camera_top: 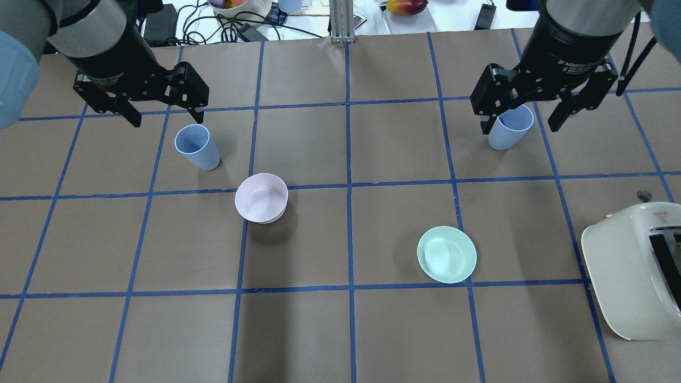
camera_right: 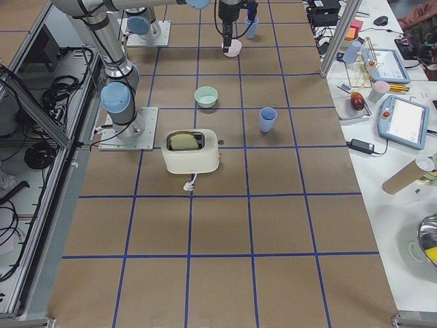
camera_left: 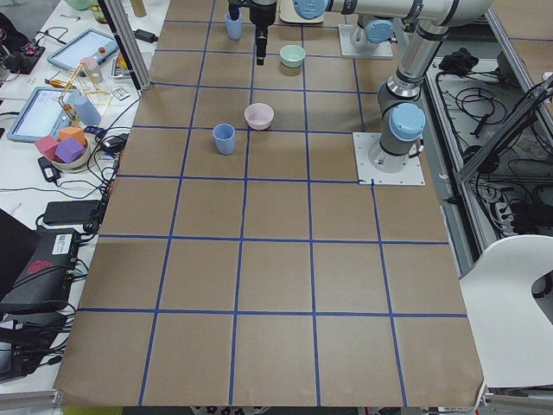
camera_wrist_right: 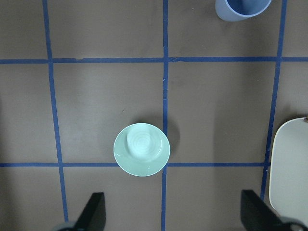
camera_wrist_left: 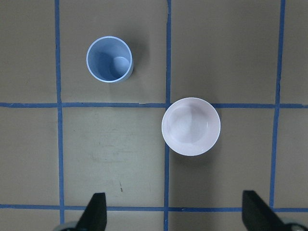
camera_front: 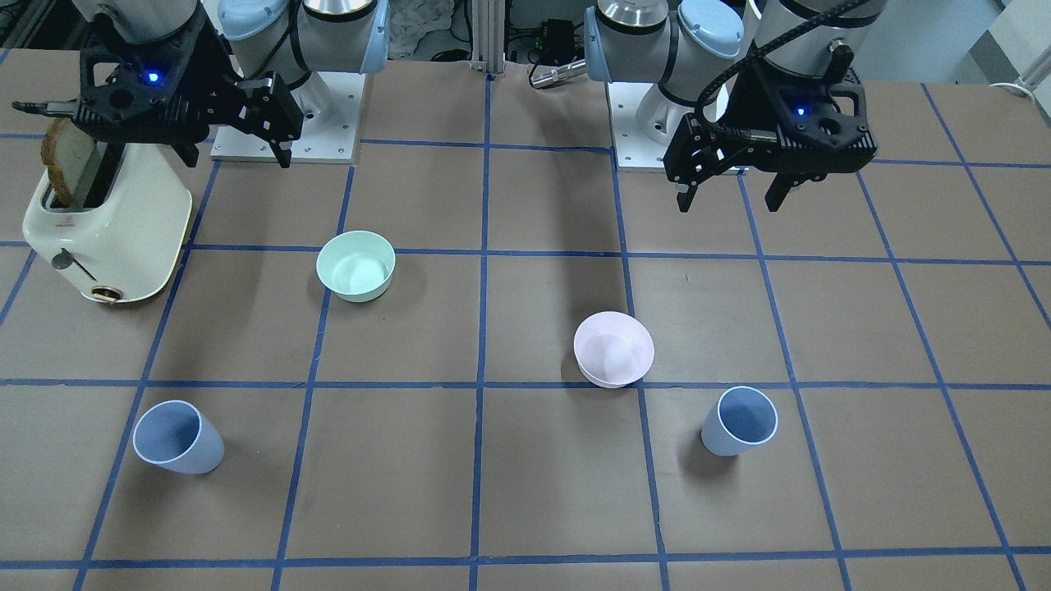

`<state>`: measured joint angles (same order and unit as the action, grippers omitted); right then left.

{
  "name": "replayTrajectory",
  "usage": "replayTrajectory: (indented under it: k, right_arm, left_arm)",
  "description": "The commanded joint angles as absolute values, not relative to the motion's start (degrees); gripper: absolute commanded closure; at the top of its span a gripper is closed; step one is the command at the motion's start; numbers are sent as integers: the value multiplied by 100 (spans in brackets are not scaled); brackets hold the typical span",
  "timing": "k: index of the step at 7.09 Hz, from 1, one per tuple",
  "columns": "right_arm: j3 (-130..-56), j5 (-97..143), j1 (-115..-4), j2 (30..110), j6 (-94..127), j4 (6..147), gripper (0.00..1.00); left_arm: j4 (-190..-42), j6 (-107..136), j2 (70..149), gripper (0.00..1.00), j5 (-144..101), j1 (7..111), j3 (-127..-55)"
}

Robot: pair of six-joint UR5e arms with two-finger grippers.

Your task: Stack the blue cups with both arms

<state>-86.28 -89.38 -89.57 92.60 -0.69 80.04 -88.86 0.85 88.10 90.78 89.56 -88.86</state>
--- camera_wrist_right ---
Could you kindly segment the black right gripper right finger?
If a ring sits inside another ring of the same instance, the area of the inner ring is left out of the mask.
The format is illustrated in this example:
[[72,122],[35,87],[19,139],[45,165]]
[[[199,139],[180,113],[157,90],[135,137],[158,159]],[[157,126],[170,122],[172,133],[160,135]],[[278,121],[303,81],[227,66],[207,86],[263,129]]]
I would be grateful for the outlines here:
[[283,222],[253,190],[241,191],[241,222],[247,231],[283,231]]

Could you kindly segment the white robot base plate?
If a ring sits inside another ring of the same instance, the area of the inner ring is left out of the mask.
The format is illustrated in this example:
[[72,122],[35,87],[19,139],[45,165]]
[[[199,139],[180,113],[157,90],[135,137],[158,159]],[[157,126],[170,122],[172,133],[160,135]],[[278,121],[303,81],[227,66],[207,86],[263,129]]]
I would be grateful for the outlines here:
[[283,216],[308,212],[308,123],[285,122],[277,130],[271,154],[269,200]]

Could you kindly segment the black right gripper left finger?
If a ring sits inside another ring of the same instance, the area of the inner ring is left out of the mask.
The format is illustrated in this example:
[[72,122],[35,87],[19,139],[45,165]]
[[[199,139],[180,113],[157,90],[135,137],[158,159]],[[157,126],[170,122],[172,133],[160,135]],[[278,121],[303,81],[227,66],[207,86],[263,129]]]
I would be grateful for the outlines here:
[[74,225],[75,231],[103,231],[106,225],[104,193],[93,193]]

